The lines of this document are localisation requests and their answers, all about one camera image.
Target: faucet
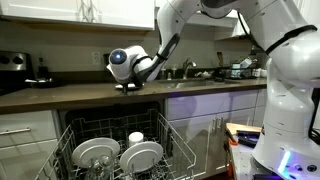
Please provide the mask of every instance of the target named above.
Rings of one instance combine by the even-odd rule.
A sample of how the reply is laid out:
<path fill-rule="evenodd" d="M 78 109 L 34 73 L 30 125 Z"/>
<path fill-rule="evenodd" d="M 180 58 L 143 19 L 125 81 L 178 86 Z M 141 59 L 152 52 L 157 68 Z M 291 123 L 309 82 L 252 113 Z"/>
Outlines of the faucet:
<path fill-rule="evenodd" d="M 190 58 L 187 58 L 187 60 L 182 64 L 182 68 L 183 68 L 183 79 L 187 79 L 187 74 L 188 74 L 188 70 L 189 67 L 196 67 L 197 64 L 193 61 L 189 62 Z"/>

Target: kitchen sink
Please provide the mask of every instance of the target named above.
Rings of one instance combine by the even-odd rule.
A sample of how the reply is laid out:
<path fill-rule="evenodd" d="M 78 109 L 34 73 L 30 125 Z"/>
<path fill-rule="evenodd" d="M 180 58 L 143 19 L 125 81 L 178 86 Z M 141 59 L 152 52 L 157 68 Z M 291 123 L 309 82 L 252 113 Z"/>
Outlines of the kitchen sink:
<path fill-rule="evenodd" d="M 167 80 L 159 81 L 160 84 L 167 88 L 186 88 L 186 87 L 198 87 L 198 86 L 212 86 L 221 84 L 238 84 L 239 82 L 225 80 L 224 82 L 216 82 L 213 80 L 205 79 L 177 79 L 177 80 Z"/>

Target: stove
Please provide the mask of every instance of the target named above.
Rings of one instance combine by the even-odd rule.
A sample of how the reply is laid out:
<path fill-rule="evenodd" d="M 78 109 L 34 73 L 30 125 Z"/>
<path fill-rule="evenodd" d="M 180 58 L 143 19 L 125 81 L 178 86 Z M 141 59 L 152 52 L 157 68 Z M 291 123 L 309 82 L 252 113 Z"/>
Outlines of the stove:
<path fill-rule="evenodd" d="M 34 79 L 30 55 L 0 50 L 0 96 L 30 87 Z"/>

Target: blue light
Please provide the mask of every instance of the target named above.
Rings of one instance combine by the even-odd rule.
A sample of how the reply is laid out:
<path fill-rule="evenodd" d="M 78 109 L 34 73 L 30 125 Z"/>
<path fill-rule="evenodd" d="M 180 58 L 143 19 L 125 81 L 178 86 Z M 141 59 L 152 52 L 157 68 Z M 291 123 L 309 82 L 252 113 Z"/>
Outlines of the blue light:
<path fill-rule="evenodd" d="M 281 163 L 280 163 L 280 166 L 278 168 L 278 172 L 280 174 L 283 174 L 283 171 L 284 171 L 284 168 L 287 166 L 288 164 L 288 161 L 290 159 L 290 156 L 291 156 L 291 152 L 290 151 L 286 151 L 282 160 L 281 160 Z"/>

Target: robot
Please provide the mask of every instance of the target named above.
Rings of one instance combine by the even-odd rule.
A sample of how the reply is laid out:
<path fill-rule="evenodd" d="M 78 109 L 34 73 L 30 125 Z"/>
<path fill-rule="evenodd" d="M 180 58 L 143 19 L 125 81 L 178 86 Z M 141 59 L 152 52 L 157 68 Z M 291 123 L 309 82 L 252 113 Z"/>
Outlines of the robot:
<path fill-rule="evenodd" d="M 232 9 L 270 57 L 264 126 L 253 158 L 283 179 L 320 179 L 320 147 L 308 137 L 315 109 L 311 93 L 320 87 L 320 34 L 292 0 L 168 0 L 157 15 L 161 41 L 156 56 L 140 46 L 116 49 L 108 68 L 124 87 L 152 81 L 194 13 L 221 18 Z"/>

